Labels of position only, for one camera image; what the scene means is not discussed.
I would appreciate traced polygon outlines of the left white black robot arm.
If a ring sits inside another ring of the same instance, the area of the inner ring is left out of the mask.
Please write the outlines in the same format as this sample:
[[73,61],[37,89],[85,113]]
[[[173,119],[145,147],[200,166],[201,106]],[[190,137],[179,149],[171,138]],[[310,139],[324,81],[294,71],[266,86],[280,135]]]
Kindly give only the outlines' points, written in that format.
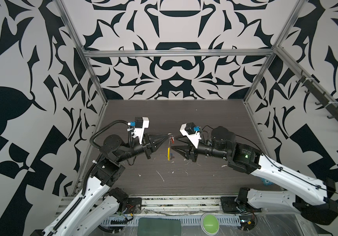
[[[102,145],[95,139],[116,124],[127,126],[128,141],[118,135],[108,136]],[[149,135],[147,117],[136,117],[135,121],[116,120],[90,138],[90,144],[99,152],[83,180],[82,189],[66,209],[43,230],[35,230],[34,236],[88,236],[105,219],[125,211],[129,196],[121,188],[112,188],[124,172],[122,162],[135,159],[141,154],[150,158],[162,144],[172,138],[171,134]]]

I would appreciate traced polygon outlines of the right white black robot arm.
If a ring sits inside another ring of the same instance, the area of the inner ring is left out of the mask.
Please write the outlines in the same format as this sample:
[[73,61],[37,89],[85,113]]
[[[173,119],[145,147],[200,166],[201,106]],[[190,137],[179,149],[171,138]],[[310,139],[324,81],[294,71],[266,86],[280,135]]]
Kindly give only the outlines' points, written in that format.
[[188,141],[172,149],[185,159],[196,162],[198,155],[226,160],[234,171],[267,180],[282,191],[261,191],[249,187],[239,190],[234,202],[223,204],[225,213],[253,213],[255,210],[288,211],[300,214],[316,224],[330,225],[338,217],[338,203],[332,200],[336,193],[335,181],[320,180],[292,170],[264,154],[259,148],[238,143],[236,134],[219,126],[207,140],[202,129],[184,124],[178,138]]

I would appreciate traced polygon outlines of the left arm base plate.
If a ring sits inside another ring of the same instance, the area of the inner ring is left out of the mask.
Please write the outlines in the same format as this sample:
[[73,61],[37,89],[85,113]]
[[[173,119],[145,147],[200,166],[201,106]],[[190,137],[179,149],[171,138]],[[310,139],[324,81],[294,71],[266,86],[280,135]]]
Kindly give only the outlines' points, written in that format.
[[134,213],[139,210],[142,205],[142,198],[132,197],[122,201],[119,211],[124,214]]

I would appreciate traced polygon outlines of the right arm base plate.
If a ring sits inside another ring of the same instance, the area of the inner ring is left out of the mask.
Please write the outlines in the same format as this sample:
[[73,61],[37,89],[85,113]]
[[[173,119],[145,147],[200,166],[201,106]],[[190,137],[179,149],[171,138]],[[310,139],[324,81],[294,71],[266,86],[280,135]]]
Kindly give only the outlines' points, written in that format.
[[247,197],[227,197],[220,198],[223,213],[246,214],[261,212],[260,208],[255,208],[248,203]]

